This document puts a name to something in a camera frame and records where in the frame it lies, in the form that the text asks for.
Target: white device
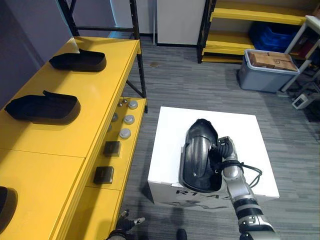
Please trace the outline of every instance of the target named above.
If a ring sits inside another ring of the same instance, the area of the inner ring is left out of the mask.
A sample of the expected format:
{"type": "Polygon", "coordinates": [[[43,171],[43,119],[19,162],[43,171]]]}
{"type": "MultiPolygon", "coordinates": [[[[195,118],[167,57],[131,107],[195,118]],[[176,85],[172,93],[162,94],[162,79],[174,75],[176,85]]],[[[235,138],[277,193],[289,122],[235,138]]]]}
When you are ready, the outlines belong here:
{"type": "Polygon", "coordinates": [[[297,97],[293,101],[292,106],[297,110],[304,109],[310,103],[312,103],[314,100],[315,100],[315,98],[312,97],[312,95],[305,95],[305,94],[302,93],[299,97],[297,97]]]}

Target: plastic storage bin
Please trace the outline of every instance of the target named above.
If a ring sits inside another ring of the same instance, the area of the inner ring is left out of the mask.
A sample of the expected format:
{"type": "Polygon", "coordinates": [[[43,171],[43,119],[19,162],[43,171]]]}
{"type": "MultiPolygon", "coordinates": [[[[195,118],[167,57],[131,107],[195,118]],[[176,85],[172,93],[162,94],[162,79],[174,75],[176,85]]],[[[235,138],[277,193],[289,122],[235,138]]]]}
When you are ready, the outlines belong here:
{"type": "Polygon", "coordinates": [[[256,21],[248,34],[255,49],[283,53],[298,30],[297,26],[256,21]]]}
{"type": "Polygon", "coordinates": [[[254,49],[244,51],[243,62],[237,75],[242,89],[276,93],[293,76],[300,73],[298,68],[296,71],[289,71],[253,66],[249,59],[250,52],[267,51],[254,49]]]}

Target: gray storage bin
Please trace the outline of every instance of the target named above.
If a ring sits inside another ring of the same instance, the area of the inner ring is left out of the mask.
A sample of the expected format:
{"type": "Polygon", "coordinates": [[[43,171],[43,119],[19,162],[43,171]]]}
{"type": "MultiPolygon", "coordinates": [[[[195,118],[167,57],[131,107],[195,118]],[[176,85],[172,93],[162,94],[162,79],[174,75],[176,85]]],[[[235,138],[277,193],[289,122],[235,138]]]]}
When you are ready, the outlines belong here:
{"type": "Polygon", "coordinates": [[[250,52],[270,53],[270,51],[254,49],[246,49],[244,51],[243,62],[238,72],[238,79],[242,89],[276,93],[293,76],[300,73],[298,68],[296,68],[296,71],[289,71],[253,66],[249,59],[250,52]]]}

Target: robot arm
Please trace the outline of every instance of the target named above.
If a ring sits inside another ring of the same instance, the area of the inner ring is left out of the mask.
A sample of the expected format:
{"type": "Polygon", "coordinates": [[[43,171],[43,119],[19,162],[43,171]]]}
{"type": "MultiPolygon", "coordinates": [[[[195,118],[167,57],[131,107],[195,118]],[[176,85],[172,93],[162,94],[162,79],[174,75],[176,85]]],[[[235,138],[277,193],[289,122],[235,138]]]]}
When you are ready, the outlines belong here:
{"type": "Polygon", "coordinates": [[[219,138],[214,151],[223,159],[222,177],[238,218],[240,240],[280,240],[246,182],[230,137],[219,138]]]}

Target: blue crate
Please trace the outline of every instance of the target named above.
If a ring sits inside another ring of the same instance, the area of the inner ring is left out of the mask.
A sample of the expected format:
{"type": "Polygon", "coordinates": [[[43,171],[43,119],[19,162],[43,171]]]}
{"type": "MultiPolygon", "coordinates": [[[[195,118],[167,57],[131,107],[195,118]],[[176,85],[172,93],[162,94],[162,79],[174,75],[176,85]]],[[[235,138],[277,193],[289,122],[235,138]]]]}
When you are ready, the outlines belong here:
{"type": "Polygon", "coordinates": [[[284,52],[298,30],[294,25],[256,21],[248,34],[256,49],[284,52]]]}

